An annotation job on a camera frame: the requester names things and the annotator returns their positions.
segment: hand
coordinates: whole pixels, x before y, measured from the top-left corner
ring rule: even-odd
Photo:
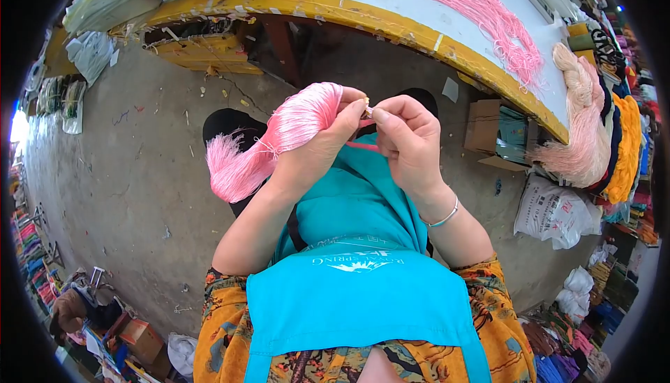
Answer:
[[[364,98],[364,92],[345,86],[333,124],[306,144],[279,155],[270,178],[274,186],[296,201],[309,191],[330,169],[342,146],[358,129],[366,105]]]
[[[377,145],[389,158],[396,185],[413,200],[444,185],[440,174],[440,122],[407,95],[383,100],[374,107]]]

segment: pink thread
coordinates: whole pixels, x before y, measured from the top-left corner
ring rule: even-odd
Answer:
[[[594,348],[593,344],[591,344],[588,339],[586,339],[580,330],[575,330],[574,338],[572,340],[572,347],[575,350],[582,350],[584,355],[587,357],[589,354],[591,354],[591,351],[593,351]]]
[[[523,87],[539,86],[543,61],[521,21],[500,0],[434,0],[475,23],[493,43],[493,53],[516,74]],[[514,43],[517,39],[523,47]]]
[[[602,178],[610,161],[610,141],[600,121],[605,95],[598,72],[585,57],[577,59],[561,43],[555,44],[551,52],[567,85],[569,144],[551,141],[529,152],[529,156],[574,187],[586,188]]]
[[[246,152],[239,152],[233,134],[219,135],[207,143],[207,166],[214,194],[237,203],[255,192],[272,175],[277,156],[302,146],[321,130],[329,128],[338,114],[344,88],[331,82],[312,84],[290,96],[274,111],[267,132]],[[373,123],[361,120],[359,127]],[[370,144],[347,142],[350,146],[379,152]]]

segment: white work table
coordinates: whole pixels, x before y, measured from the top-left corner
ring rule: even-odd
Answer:
[[[521,20],[544,59],[537,80],[542,86],[530,93],[523,91],[516,75],[505,70],[494,56],[491,42],[473,22],[433,0],[177,0],[163,4],[149,25],[183,19],[185,14],[215,15],[242,9],[319,19],[392,41],[399,39],[399,43],[443,60],[491,87],[526,113],[536,115],[540,125],[567,142],[565,81],[551,59],[551,48],[561,41],[563,33],[549,25],[529,0],[501,2]]]

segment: silver bangle bracelet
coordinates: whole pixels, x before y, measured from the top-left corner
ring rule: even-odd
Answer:
[[[421,216],[419,216],[419,219],[421,219],[421,221],[422,221],[423,223],[425,223],[425,225],[428,226],[429,228],[437,228],[438,226],[441,226],[442,224],[444,224],[445,221],[447,221],[447,220],[451,219],[452,217],[454,217],[454,214],[456,214],[457,211],[458,211],[458,196],[456,196],[456,204],[454,205],[454,209],[452,210],[452,212],[449,213],[449,215],[448,215],[447,217],[445,217],[444,219],[440,220],[439,222],[437,222],[437,223],[432,223],[432,224],[431,224],[431,223],[428,223],[427,221],[421,219]]]

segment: orange floral shirt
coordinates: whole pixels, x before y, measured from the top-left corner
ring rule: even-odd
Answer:
[[[472,320],[493,382],[535,382],[535,358],[516,320],[497,256],[453,271],[468,287]],[[246,277],[223,275],[213,269],[207,274],[202,328],[194,360],[195,383],[244,380],[253,335],[246,286]],[[318,284],[312,290],[318,292]],[[407,382],[468,381],[459,347],[397,339],[375,347],[387,354],[398,376]],[[339,347],[278,355],[272,359],[267,381],[354,383],[371,348]]]

